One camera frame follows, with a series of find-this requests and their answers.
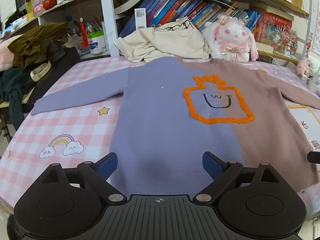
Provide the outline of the purple and mauve sweater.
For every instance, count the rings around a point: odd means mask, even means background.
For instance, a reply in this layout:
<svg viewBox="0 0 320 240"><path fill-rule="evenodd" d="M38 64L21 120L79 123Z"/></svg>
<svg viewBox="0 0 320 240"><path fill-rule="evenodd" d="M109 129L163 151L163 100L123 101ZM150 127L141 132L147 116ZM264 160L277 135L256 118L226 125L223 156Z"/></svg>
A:
<svg viewBox="0 0 320 240"><path fill-rule="evenodd" d="M210 152L248 167L270 163L295 191L319 181L310 144L285 104L319 107L307 91L241 64L163 57L95 77L36 101L32 115L121 94L110 143L111 184L125 195L195 195L211 178Z"/></svg>

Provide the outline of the small pink pig figure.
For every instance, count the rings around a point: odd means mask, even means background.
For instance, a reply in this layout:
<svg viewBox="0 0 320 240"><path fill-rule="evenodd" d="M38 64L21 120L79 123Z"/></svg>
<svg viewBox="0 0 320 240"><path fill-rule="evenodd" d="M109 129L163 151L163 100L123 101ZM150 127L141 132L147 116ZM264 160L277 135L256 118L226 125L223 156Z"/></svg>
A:
<svg viewBox="0 0 320 240"><path fill-rule="evenodd" d="M301 60L297 64L296 73L297 75L310 76L311 63L308 61Z"/></svg>

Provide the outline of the white wristband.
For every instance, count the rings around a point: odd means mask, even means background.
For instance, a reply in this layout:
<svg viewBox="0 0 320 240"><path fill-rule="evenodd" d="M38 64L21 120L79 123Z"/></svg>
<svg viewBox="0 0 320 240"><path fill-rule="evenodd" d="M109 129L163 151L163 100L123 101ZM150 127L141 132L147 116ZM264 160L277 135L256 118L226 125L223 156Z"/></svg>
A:
<svg viewBox="0 0 320 240"><path fill-rule="evenodd" d="M34 82L42 79L51 69L52 64L50 61L43 63L30 72L30 77Z"/></svg>

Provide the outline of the colourful sparkly ornament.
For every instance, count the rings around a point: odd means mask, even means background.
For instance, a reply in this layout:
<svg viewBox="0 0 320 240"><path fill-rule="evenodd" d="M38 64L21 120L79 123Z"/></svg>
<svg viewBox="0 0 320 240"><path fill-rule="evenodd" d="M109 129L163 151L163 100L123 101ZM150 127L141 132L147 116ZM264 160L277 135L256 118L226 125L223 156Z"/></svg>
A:
<svg viewBox="0 0 320 240"><path fill-rule="evenodd" d="M298 48L298 36L296 31L275 31L273 33L271 46L283 55L295 55Z"/></svg>

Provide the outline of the dark green garment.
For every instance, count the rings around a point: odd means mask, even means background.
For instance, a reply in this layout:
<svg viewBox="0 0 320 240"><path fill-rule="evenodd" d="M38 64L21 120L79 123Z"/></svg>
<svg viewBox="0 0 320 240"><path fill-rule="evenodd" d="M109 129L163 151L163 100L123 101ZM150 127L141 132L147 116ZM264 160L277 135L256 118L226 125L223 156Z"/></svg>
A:
<svg viewBox="0 0 320 240"><path fill-rule="evenodd" d="M16 130L24 120L23 96L28 94L35 84L28 69L11 68L1 72L1 103L9 103L10 120Z"/></svg>

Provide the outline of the white pen holder jar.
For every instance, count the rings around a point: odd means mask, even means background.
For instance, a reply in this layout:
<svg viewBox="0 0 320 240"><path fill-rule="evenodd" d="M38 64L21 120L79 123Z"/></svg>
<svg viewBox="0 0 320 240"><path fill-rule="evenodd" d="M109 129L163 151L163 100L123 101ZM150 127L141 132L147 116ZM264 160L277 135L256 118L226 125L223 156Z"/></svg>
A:
<svg viewBox="0 0 320 240"><path fill-rule="evenodd" d="M107 51L103 31L96 31L87 35L89 51L99 55Z"/></svg>

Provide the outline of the red tassel ornament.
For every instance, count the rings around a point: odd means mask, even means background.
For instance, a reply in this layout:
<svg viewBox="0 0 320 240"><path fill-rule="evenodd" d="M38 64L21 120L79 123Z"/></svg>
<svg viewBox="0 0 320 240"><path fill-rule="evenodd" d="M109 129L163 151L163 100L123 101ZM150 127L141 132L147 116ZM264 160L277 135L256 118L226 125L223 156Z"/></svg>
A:
<svg viewBox="0 0 320 240"><path fill-rule="evenodd" d="M83 47L88 48L87 32L86 32L86 27L84 24L84 19L82 17L80 18L80 30L81 30Z"/></svg>

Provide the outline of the white pink bunny plush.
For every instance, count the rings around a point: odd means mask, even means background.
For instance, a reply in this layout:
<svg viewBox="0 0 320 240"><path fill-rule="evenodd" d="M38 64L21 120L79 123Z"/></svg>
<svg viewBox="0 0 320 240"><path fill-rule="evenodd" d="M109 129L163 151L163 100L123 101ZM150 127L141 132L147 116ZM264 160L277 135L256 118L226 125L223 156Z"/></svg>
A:
<svg viewBox="0 0 320 240"><path fill-rule="evenodd" d="M202 31L213 59L247 63L259 58L252 32L236 17L221 13Z"/></svg>

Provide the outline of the red boxed book set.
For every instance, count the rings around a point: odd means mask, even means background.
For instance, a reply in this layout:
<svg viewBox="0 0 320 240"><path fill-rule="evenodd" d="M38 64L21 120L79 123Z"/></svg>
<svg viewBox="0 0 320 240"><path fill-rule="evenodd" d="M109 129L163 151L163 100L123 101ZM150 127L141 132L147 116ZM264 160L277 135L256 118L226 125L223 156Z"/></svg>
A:
<svg viewBox="0 0 320 240"><path fill-rule="evenodd" d="M274 45L291 29L292 21L281 16L263 12L257 21L254 38L259 43Z"/></svg>

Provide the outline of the cream cloth tote bag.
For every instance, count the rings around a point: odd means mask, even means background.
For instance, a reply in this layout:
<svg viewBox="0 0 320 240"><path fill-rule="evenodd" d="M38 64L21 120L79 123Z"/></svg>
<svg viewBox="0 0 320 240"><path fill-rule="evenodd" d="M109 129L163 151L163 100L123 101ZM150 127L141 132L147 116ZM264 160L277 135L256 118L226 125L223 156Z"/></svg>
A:
<svg viewBox="0 0 320 240"><path fill-rule="evenodd" d="M135 63L166 56L206 60L211 55L204 36L186 17L160 27L135 30L117 38L114 44L121 55Z"/></svg>

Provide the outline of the olive green garment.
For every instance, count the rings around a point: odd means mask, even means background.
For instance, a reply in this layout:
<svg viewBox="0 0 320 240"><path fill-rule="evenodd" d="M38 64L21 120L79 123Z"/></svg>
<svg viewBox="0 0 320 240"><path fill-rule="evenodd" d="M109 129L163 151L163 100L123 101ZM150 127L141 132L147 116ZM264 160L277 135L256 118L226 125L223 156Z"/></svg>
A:
<svg viewBox="0 0 320 240"><path fill-rule="evenodd" d="M39 25L13 40L8 49L13 53L12 67L26 68L40 61L48 46L67 36L68 24L49 22Z"/></svg>

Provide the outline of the row of colourful books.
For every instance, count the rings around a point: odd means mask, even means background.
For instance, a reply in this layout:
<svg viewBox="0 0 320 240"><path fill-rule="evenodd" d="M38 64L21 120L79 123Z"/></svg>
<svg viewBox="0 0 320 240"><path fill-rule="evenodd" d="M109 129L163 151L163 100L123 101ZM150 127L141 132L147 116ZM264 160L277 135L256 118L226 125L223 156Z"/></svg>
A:
<svg viewBox="0 0 320 240"><path fill-rule="evenodd" d="M119 36L125 37L133 33L138 28L136 18L139 16L143 19L141 28L160 27L186 17L199 31L204 31L204 24L216 22L222 13L237 18L252 32L255 32L262 16L258 11L237 8L235 4L227 5L215 0L143 0Z"/></svg>

